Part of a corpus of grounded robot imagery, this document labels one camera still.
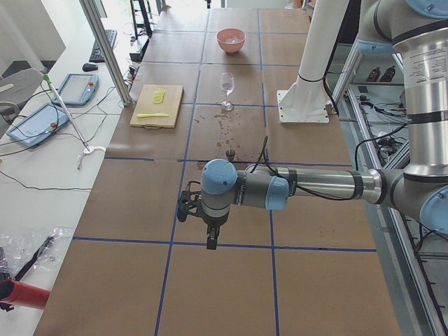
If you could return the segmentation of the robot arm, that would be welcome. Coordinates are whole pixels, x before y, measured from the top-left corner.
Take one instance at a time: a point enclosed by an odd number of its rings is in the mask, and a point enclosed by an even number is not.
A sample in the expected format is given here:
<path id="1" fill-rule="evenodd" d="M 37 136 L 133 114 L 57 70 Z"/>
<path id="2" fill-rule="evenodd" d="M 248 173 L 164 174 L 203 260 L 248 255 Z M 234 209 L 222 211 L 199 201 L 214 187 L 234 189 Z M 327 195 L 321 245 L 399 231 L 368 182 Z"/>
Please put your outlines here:
<path id="1" fill-rule="evenodd" d="M 214 249 L 232 205 L 282 210 L 288 198 L 365 200 L 413 218 L 432 233 L 447 233 L 447 2 L 362 1 L 362 53 L 402 57 L 409 164 L 403 169 L 349 171 L 273 167 L 264 154 L 238 170 L 224 159 L 207 162 L 200 190 L 183 190 L 176 217 L 201 218 Z"/>

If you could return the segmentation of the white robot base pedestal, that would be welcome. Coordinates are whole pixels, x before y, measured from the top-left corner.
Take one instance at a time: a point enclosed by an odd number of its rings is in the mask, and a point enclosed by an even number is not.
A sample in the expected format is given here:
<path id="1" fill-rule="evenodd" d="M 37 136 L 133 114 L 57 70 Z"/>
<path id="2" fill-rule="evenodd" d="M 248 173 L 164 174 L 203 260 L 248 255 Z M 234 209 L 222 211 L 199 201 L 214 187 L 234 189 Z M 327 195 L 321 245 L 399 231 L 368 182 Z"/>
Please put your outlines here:
<path id="1" fill-rule="evenodd" d="M 320 0 L 314 5 L 296 81 L 277 92 L 281 123 L 328 123 L 327 65 L 349 7 L 349 0 Z"/>

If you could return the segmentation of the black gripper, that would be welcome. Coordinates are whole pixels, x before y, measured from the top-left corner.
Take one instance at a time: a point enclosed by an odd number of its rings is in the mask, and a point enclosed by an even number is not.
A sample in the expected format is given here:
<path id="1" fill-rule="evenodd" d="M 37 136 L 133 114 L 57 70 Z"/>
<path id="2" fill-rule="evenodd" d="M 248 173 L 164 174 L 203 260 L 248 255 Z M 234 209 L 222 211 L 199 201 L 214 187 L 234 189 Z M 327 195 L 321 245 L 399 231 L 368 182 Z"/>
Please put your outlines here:
<path id="1" fill-rule="evenodd" d="M 176 217 L 179 222 L 186 222 L 188 216 L 203 218 L 200 191 L 183 190 L 177 201 Z"/>

